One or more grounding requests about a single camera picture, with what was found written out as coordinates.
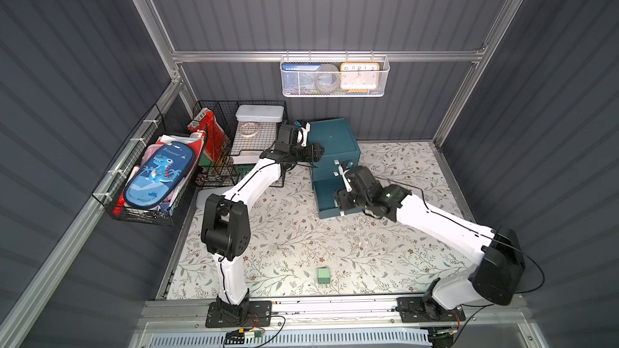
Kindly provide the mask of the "teal drawer cabinet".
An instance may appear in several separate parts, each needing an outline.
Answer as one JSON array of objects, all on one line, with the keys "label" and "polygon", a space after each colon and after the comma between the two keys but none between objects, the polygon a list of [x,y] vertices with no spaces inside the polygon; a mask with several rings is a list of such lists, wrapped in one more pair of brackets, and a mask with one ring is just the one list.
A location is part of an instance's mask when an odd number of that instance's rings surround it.
[{"label": "teal drawer cabinet", "polygon": [[319,143],[324,149],[320,161],[310,170],[320,219],[358,214],[361,208],[339,206],[338,191],[347,193],[339,168],[356,167],[361,151],[346,119],[331,119],[310,124],[309,143]]}]

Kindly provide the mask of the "green plug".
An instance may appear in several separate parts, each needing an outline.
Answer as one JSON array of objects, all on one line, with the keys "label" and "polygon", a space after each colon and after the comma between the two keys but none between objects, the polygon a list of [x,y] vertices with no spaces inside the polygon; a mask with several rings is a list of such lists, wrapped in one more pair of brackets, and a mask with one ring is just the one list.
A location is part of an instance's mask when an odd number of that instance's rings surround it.
[{"label": "green plug", "polygon": [[328,267],[318,269],[317,281],[320,285],[328,285],[331,282],[331,273]]}]

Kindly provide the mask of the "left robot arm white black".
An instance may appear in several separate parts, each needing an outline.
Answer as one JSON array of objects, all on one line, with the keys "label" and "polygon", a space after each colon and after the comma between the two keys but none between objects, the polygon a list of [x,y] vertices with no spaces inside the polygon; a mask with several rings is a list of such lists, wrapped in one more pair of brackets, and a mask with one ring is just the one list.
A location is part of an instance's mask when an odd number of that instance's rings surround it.
[{"label": "left robot arm white black", "polygon": [[324,147],[311,143],[306,121],[280,126],[272,146],[264,150],[251,171],[222,195],[205,201],[201,241],[212,254],[219,278],[219,304],[239,308],[248,301],[243,253],[251,240],[250,211],[282,174],[297,164],[318,162]]}]

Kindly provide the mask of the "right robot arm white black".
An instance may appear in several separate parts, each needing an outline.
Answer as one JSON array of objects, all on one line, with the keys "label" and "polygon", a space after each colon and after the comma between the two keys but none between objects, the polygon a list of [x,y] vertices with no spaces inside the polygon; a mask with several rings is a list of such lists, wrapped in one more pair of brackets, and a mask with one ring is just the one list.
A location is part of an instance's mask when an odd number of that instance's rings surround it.
[{"label": "right robot arm white black", "polygon": [[364,166],[339,165],[335,175],[344,183],[336,198],[342,211],[359,208],[372,218],[419,230],[470,261],[467,270],[433,280],[419,312],[435,320],[464,304],[511,303],[526,269],[513,230],[493,230],[449,214],[427,203],[424,192],[414,193],[412,187],[383,186]]}]

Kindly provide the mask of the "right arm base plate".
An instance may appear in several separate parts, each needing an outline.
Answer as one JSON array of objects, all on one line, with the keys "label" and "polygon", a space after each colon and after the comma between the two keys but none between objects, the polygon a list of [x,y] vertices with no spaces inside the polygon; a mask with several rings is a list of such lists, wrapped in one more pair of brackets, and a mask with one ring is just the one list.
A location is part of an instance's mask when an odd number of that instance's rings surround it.
[{"label": "right arm base plate", "polygon": [[396,302],[395,311],[403,323],[464,322],[467,319],[461,306],[447,310],[421,296],[401,296]]}]

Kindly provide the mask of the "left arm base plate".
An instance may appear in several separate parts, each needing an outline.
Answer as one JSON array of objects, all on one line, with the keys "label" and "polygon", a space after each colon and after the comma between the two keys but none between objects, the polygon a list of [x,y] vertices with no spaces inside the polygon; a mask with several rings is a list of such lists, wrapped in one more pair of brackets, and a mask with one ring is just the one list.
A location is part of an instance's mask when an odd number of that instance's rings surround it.
[{"label": "left arm base plate", "polygon": [[243,301],[240,305],[232,305],[217,300],[209,305],[205,327],[266,327],[270,326],[271,317],[271,301]]}]

